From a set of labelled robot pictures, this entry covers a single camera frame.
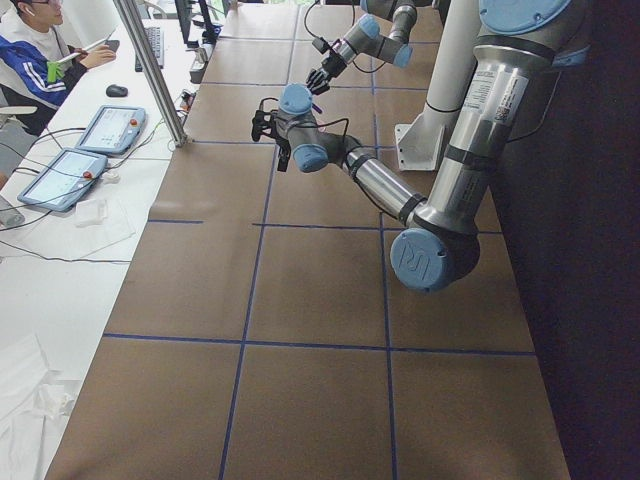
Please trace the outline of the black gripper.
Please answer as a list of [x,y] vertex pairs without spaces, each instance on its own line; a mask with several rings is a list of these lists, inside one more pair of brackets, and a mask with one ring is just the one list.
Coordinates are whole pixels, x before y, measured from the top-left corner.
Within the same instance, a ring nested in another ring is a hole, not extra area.
[[343,42],[335,40],[331,45],[325,43],[321,52],[326,58],[321,63],[321,69],[312,69],[307,77],[306,86],[313,95],[321,95],[330,89],[330,78],[338,77],[346,68],[347,63],[339,53]]
[[278,146],[278,162],[277,162],[277,171],[278,172],[286,172],[288,169],[288,160],[291,156],[291,146],[287,140],[277,140],[276,144]]

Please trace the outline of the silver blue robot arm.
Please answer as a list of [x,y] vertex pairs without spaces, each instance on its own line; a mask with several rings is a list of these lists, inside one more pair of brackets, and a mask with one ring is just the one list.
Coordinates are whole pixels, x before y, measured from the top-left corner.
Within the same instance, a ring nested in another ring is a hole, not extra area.
[[315,39],[321,66],[302,84],[286,86],[279,105],[258,110],[254,139],[279,148],[280,170],[305,173],[328,164],[344,170],[403,231],[390,260],[408,288],[432,292],[466,276],[480,246],[475,216],[531,81],[581,64],[589,49],[588,1],[452,1],[423,112],[396,132],[399,166],[432,170],[431,192],[413,190],[351,135],[321,129],[314,98],[357,56],[405,67],[415,1],[365,1],[363,14],[333,43]]
[[321,65],[307,76],[306,86],[314,95],[330,89],[337,78],[359,54],[386,64],[405,68],[412,55],[411,30],[417,21],[413,1],[361,1],[364,14],[334,42],[313,34],[312,45],[325,54]]

